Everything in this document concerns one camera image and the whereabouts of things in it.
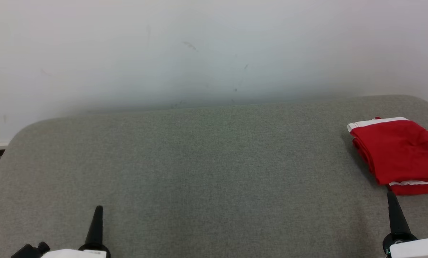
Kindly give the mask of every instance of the folded garment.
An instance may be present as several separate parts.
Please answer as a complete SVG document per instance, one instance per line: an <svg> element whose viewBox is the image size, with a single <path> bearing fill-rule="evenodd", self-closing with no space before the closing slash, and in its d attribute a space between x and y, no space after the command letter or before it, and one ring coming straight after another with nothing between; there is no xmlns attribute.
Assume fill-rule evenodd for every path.
<svg viewBox="0 0 428 258"><path fill-rule="evenodd" d="M380 185L396 195L428 193L428 131L405 118L348 124L353 144Z"/></svg>

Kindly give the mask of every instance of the white wall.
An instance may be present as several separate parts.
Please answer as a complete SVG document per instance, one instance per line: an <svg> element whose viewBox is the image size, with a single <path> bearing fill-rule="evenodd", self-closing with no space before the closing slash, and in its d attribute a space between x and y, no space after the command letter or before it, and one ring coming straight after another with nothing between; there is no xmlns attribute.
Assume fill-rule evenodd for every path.
<svg viewBox="0 0 428 258"><path fill-rule="evenodd" d="M0 0L0 142L70 114L391 93L428 100L428 0Z"/></svg>

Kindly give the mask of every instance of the gray table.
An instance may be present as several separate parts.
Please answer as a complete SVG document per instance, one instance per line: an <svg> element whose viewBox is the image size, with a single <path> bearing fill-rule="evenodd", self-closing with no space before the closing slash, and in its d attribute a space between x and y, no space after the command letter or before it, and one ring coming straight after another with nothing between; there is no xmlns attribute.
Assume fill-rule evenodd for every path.
<svg viewBox="0 0 428 258"><path fill-rule="evenodd" d="M78 248L96 205L104 243L130 257L383 257L386 188L348 122L404 116L404 95L53 119L0 162L0 257L25 243ZM428 237L428 195L400 196Z"/></svg>

